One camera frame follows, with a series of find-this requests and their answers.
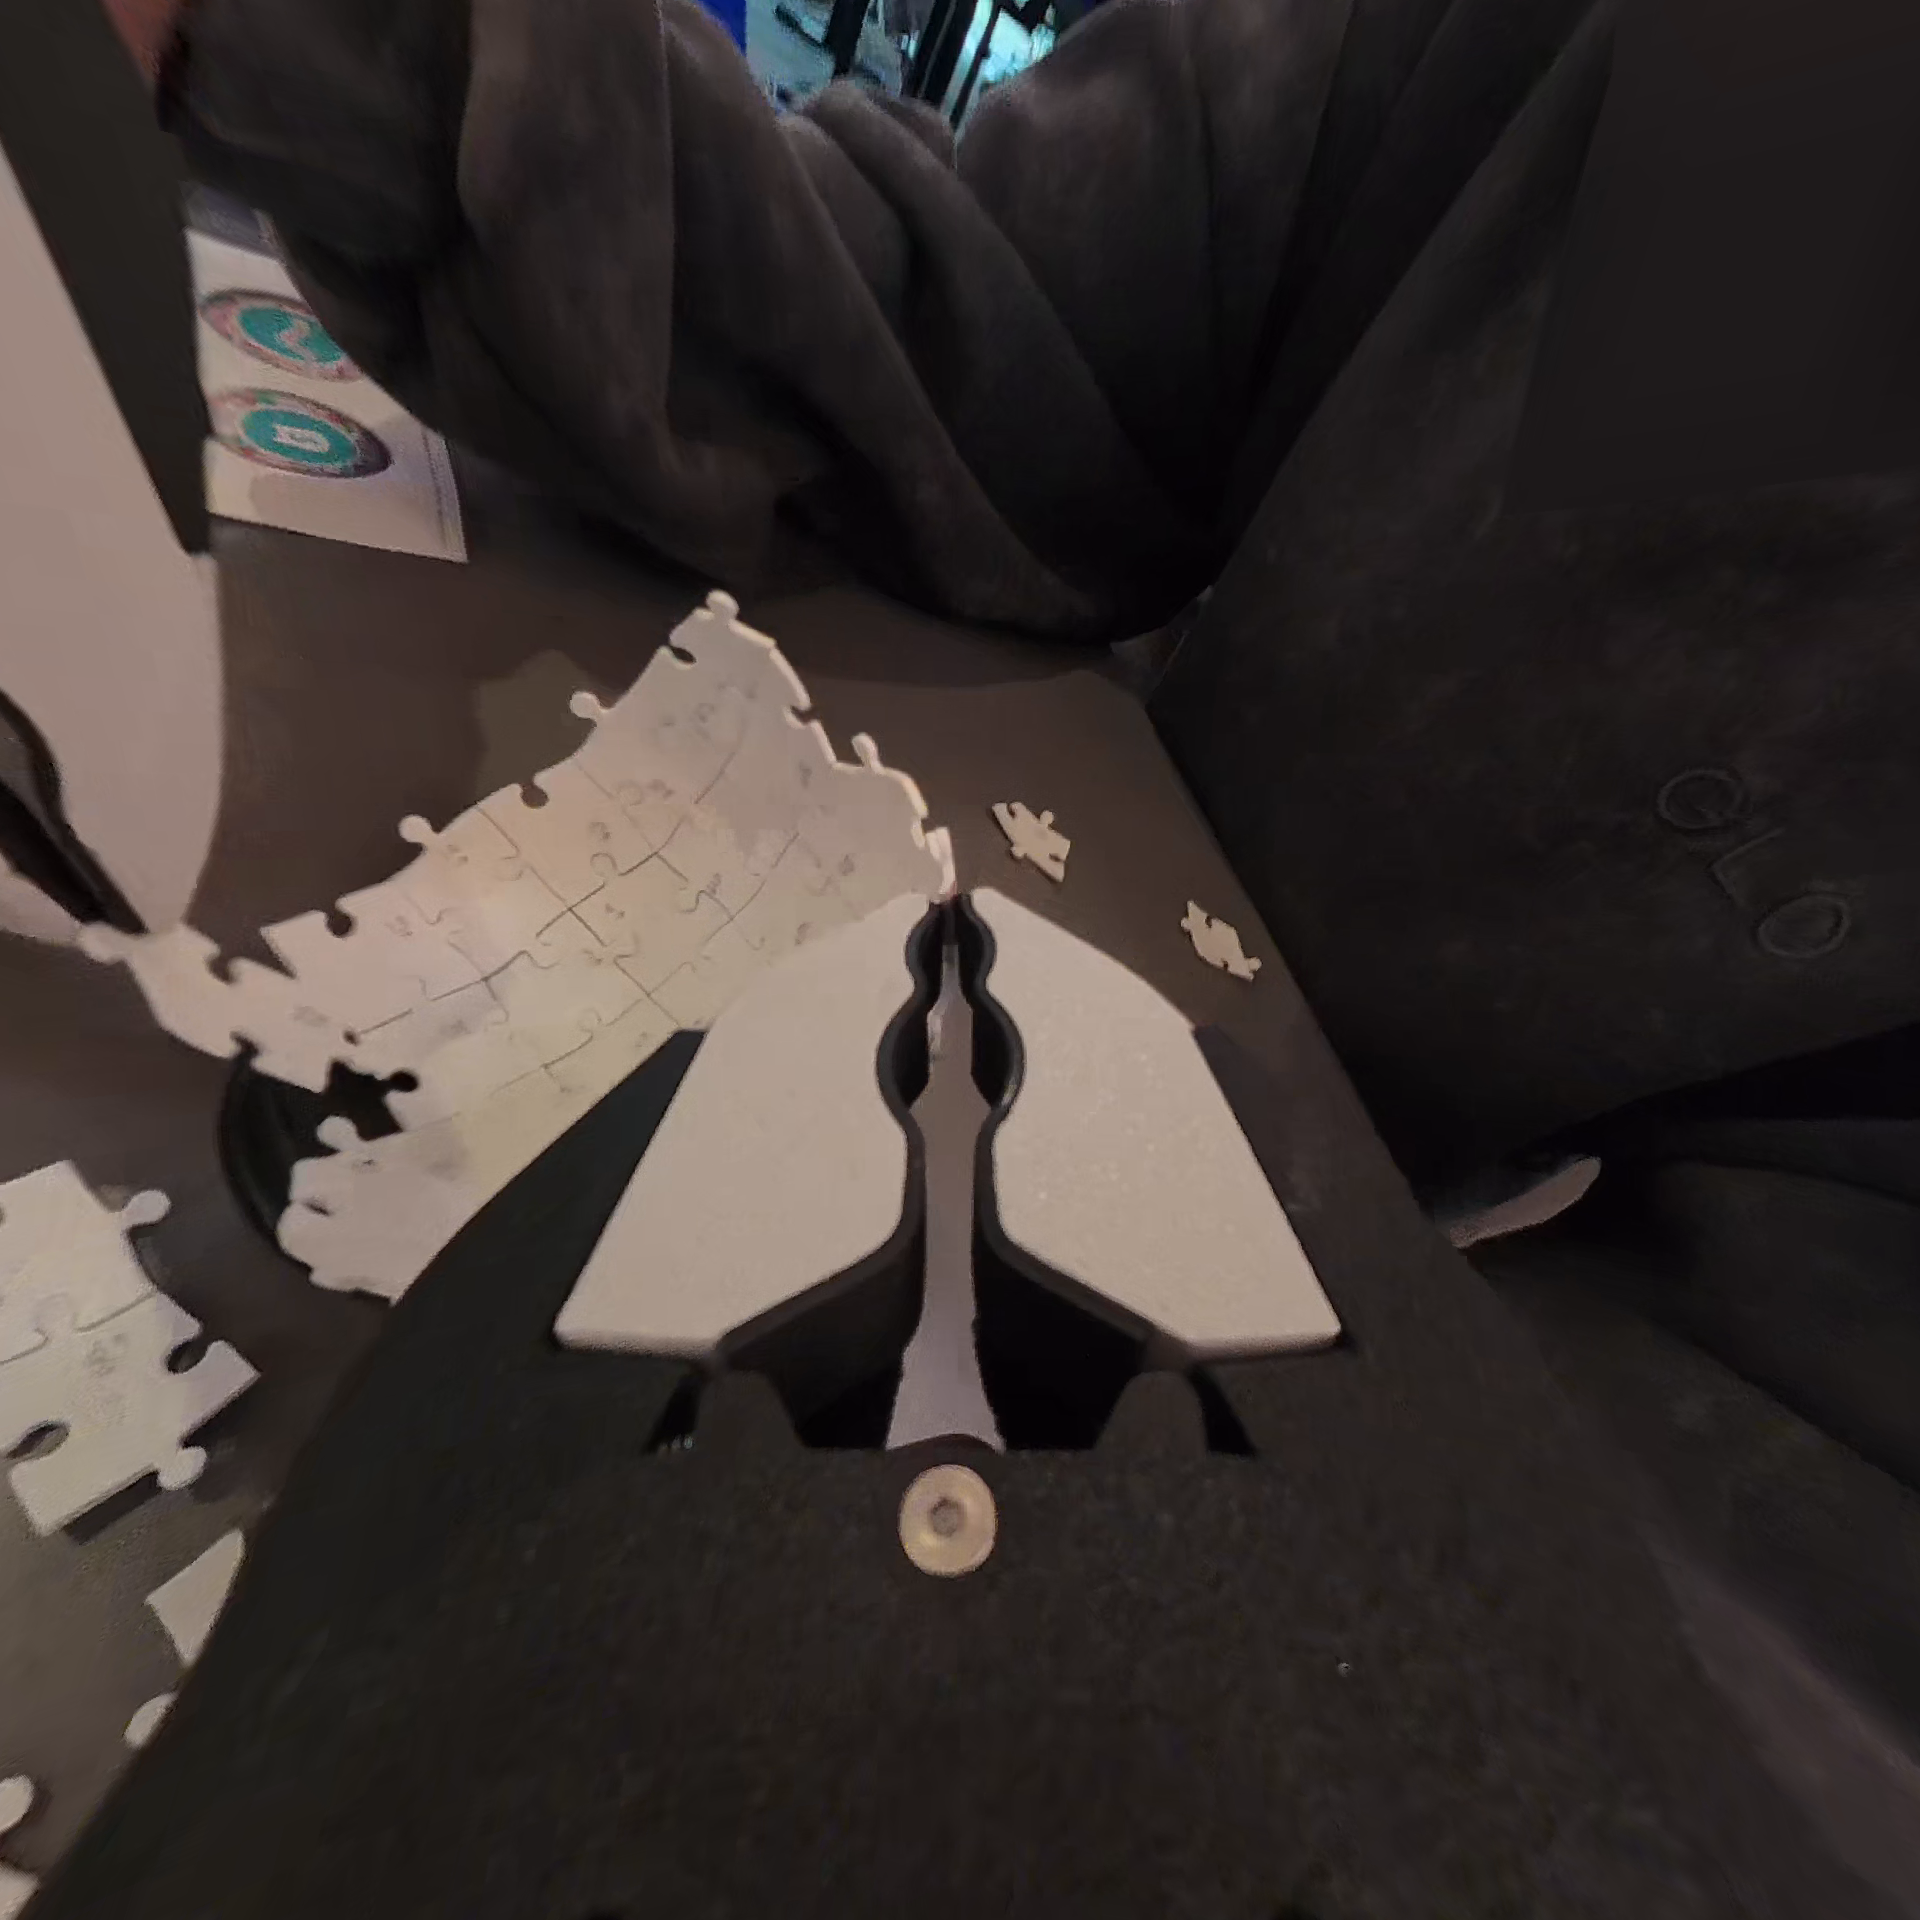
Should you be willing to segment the loose white puzzle pieces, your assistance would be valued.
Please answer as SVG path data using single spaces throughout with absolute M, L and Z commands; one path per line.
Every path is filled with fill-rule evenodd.
M 173 1365 L 205 1328 L 133 1242 L 169 1206 L 154 1186 L 109 1206 L 73 1163 L 2 1186 L 6 1477 L 40 1539 L 144 1481 L 193 1487 L 208 1464 L 198 1433 L 258 1381 L 223 1340 Z

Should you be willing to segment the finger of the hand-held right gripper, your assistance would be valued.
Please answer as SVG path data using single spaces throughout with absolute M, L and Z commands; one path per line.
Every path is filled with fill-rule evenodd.
M 163 504 L 6 161 L 6 928 L 167 931 L 223 804 L 217 570 Z

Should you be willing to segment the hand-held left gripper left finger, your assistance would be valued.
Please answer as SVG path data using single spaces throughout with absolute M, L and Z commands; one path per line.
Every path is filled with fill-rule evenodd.
M 942 911 L 897 896 L 734 996 L 581 1267 L 559 1343 L 714 1362 L 901 1239 L 925 1199 L 912 1105 Z

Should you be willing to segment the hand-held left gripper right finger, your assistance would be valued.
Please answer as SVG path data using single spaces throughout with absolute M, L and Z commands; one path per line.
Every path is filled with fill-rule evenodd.
M 1002 890 L 972 890 L 975 1032 L 1006 1037 L 988 1225 L 1185 1362 L 1330 1350 L 1342 1326 L 1197 1027 L 1149 981 Z

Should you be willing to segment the partly built white puzzle ball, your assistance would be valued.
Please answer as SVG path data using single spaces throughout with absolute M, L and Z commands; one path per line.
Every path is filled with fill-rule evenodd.
M 84 924 L 173 1037 L 324 1093 L 375 1082 L 397 1133 L 323 1123 L 273 1237 L 320 1290 L 397 1302 L 492 1198 L 755 973 L 897 897 L 950 900 L 923 790 L 867 735 L 840 759 L 776 641 L 723 590 L 690 612 L 589 735 L 414 860 L 263 931 L 275 966 L 220 962 L 189 924 Z

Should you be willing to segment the person's dark clothing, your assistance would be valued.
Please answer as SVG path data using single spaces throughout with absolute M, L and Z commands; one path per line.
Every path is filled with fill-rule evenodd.
M 1288 974 L 1197 1050 L 1342 1333 L 988 1245 L 1000 1547 L 760 1366 L 546 1328 L 665 1093 L 456 1237 L 63 1916 L 1900 1916 L 1716 1689 L 1915 1761 L 1915 471 L 1799 249 L 1579 228 L 1629 4 L 1109 4 L 773 110 L 700 4 L 179 4 L 163 120 L 426 425 L 743 588 L 1106 645 Z

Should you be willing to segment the printed instruction sheet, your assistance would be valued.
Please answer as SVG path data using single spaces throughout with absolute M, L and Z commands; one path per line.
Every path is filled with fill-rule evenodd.
M 268 252 L 187 234 L 214 518 L 467 563 L 445 438 L 372 382 Z

